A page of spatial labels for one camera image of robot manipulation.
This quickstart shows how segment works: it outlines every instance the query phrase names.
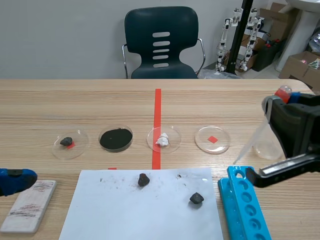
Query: white pedestal sink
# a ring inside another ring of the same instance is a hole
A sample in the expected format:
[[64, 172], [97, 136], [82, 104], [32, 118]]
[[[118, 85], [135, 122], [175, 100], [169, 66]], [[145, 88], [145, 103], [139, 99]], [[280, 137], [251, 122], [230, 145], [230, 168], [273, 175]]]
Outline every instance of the white pedestal sink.
[[320, 0], [286, 0], [293, 8], [302, 10], [301, 19], [277, 63], [281, 71], [289, 56], [303, 52], [320, 19]]

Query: black chair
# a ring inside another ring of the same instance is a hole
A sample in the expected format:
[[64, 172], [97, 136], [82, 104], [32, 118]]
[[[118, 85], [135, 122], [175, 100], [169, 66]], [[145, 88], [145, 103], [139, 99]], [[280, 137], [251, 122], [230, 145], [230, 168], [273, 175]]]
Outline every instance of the black chair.
[[[128, 78], [125, 46], [141, 56], [132, 79], [196, 79], [205, 64], [203, 42], [198, 38], [196, 12], [186, 6], [149, 7], [127, 13], [124, 20], [126, 44], [122, 46], [125, 76]], [[199, 71], [180, 61], [182, 50], [200, 41], [203, 62]]]

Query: chair backrest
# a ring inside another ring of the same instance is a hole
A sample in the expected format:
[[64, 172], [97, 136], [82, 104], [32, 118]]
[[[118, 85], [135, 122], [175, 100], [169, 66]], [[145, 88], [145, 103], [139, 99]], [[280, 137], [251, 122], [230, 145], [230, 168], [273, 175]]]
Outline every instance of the chair backrest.
[[128, 51], [141, 56], [141, 65], [170, 65], [181, 63], [180, 52], [196, 45], [199, 23], [190, 7], [149, 7], [128, 12], [124, 28]]

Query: white paper sheet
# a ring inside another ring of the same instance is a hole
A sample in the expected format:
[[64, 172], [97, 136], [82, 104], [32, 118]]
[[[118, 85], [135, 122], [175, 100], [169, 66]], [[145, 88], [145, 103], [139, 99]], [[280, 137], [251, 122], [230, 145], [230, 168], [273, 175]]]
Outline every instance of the white paper sheet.
[[59, 240], [223, 240], [211, 170], [83, 170]]

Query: gray wall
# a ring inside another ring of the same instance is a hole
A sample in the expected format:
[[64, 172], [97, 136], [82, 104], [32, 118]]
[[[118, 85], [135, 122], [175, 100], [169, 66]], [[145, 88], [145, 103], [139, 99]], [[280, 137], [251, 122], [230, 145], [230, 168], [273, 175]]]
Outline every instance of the gray wall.
[[[124, 78], [126, 13], [156, 6], [189, 6], [197, 12], [209, 65], [215, 62], [224, 18], [241, 4], [241, 0], [0, 0], [0, 79]], [[254, 1], [258, 8], [267, 4]], [[127, 58], [131, 73], [141, 59], [132, 53]], [[184, 50], [180, 58], [197, 70], [201, 47]]]

